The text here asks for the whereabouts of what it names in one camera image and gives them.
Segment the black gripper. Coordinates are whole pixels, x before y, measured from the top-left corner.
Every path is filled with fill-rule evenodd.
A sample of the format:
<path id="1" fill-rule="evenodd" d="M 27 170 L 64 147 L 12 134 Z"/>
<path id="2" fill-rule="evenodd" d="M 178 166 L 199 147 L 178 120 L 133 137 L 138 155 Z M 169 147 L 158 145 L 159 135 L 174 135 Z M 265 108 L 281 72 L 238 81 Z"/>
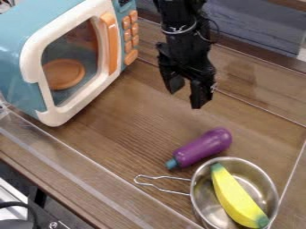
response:
<path id="1" fill-rule="evenodd" d="M 175 94 L 190 82 L 190 103 L 193 109 L 201 109 L 213 100 L 217 88 L 215 67 L 210 61 L 210 29 L 163 29 L 166 42 L 157 43 L 158 64 L 165 86 Z"/>

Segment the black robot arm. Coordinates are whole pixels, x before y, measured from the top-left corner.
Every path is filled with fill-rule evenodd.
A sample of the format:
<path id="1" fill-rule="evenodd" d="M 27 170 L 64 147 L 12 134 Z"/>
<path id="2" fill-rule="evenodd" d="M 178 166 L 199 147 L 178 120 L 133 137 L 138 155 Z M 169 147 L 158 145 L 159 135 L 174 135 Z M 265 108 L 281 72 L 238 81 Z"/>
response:
<path id="1" fill-rule="evenodd" d="M 202 7 L 207 0 L 153 0 L 162 15 L 166 42 L 157 43 L 158 64 L 165 86 L 175 94 L 190 80 L 190 104 L 201 109 L 211 101 L 217 69 L 209 52 L 210 22 Z"/>

